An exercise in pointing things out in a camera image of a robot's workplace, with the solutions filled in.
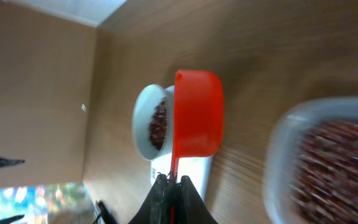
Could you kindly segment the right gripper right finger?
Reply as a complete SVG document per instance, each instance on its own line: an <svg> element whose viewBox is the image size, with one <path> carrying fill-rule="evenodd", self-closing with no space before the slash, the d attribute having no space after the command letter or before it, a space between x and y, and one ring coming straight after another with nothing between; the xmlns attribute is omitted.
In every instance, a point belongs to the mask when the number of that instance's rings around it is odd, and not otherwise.
<svg viewBox="0 0 358 224"><path fill-rule="evenodd" d="M218 224L188 176L181 177L175 189L174 199L174 224Z"/></svg>

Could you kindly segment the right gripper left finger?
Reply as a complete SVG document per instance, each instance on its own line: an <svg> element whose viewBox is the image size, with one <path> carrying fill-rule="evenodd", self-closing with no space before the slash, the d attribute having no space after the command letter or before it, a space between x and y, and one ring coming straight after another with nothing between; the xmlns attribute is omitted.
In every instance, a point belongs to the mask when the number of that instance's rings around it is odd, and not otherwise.
<svg viewBox="0 0 358 224"><path fill-rule="evenodd" d="M170 207L166 196L168 187L167 176L159 174L129 224L170 224Z"/></svg>

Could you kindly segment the orange measuring scoop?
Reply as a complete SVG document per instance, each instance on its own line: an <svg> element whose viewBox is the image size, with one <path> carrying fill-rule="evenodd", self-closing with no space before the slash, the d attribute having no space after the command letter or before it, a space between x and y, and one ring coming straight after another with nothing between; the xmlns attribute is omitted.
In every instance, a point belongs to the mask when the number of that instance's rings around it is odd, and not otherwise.
<svg viewBox="0 0 358 224"><path fill-rule="evenodd" d="M173 96L171 179L183 157L209 157L223 141L223 85L206 70L178 70Z"/></svg>

